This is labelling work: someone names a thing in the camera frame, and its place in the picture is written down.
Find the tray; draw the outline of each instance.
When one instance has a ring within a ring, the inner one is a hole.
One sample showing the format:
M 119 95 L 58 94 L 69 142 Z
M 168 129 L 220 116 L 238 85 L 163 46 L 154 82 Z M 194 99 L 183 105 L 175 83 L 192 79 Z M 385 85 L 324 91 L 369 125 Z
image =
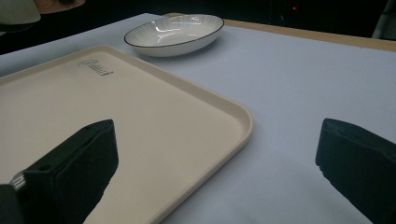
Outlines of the tray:
M 85 223 L 158 223 L 248 141 L 244 107 L 111 47 L 0 78 L 0 178 L 113 119 L 120 166 Z

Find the dark background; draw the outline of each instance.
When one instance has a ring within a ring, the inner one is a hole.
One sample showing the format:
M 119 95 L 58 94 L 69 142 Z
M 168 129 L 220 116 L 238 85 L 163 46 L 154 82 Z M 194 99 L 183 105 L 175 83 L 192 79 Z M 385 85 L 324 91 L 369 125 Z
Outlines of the dark background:
M 86 0 L 69 11 L 42 15 L 23 32 L 0 36 L 0 54 L 75 35 L 142 13 L 211 14 L 341 35 L 371 37 L 387 0 Z

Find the white tablecloth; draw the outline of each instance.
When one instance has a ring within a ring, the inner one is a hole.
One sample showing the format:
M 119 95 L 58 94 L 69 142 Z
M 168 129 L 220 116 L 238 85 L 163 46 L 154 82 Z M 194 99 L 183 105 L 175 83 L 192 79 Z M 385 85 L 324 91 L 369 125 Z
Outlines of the white tablecloth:
M 255 121 L 250 142 L 163 223 L 370 223 L 315 156 L 325 118 L 396 142 L 395 52 L 228 26 L 210 46 L 172 58 L 138 55 L 124 43 L 128 31 L 159 18 L 143 14 L 0 55 L 0 77 L 109 45 L 244 105 Z M 0 171 L 1 183 L 9 179 Z

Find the wooden table edge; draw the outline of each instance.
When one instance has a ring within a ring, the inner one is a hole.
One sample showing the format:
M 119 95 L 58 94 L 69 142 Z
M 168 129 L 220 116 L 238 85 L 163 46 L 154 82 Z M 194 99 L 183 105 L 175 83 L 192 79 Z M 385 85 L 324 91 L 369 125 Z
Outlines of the wooden table edge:
M 164 16 L 166 17 L 175 17 L 184 15 L 182 13 L 167 13 Z M 359 48 L 366 48 L 366 49 L 381 49 L 386 51 L 394 51 L 396 52 L 396 41 L 390 40 L 383 40 L 383 39 L 373 39 L 367 37 L 359 37 L 359 36 L 352 36 L 352 35 L 336 35 L 330 33 L 322 33 L 316 31 L 308 31 L 308 30 L 300 30 L 294 29 L 289 27 L 280 27 L 280 26 L 273 26 L 267 24 L 259 24 L 254 22 L 248 21 L 233 21 L 233 20 L 225 20 L 225 25 L 234 26 L 239 28 L 269 32 L 274 34 L 280 35 L 291 35 L 297 36 L 302 38 L 332 42 L 337 44 L 355 46 Z

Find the white bowl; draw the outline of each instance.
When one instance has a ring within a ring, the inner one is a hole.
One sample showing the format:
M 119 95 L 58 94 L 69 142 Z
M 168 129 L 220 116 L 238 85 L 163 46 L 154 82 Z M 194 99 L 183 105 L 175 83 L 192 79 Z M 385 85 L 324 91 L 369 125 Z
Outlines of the white bowl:
M 190 53 L 212 43 L 224 20 L 209 15 L 165 18 L 141 25 L 125 35 L 134 50 L 154 57 Z

